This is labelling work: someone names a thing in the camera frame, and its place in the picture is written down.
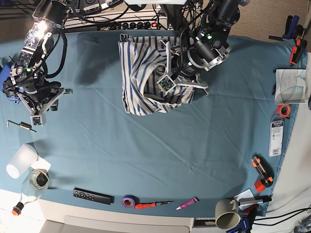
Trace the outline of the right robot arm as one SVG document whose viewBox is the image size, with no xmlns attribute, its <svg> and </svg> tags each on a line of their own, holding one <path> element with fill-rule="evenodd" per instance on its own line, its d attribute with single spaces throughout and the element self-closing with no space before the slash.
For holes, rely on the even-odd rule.
<svg viewBox="0 0 311 233">
<path fill-rule="evenodd" d="M 33 115 L 40 115 L 51 109 L 64 93 L 61 83 L 53 81 L 62 70 L 68 41 L 64 25 L 71 10 L 70 0 L 42 0 L 36 7 L 32 28 L 24 39 L 24 47 L 16 62 L 8 62 L 0 69 L 0 90 L 8 100 L 20 101 Z M 47 59 L 57 45 L 53 33 L 63 40 L 63 54 L 60 66 L 52 74 L 48 73 Z"/>
</svg>

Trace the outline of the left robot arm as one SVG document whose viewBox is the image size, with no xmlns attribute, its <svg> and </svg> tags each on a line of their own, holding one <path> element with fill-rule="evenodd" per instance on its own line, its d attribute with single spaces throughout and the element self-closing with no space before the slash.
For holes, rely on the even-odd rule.
<svg viewBox="0 0 311 233">
<path fill-rule="evenodd" d="M 194 31 L 185 26 L 180 33 L 180 51 L 175 51 L 169 41 L 160 40 L 166 47 L 167 62 L 157 84 L 165 93 L 177 86 L 208 93 L 208 84 L 200 79 L 200 72 L 211 70 L 229 57 L 228 35 L 240 19 L 239 6 L 248 3 L 247 0 L 211 0 L 198 14 L 199 26 Z"/>
</svg>

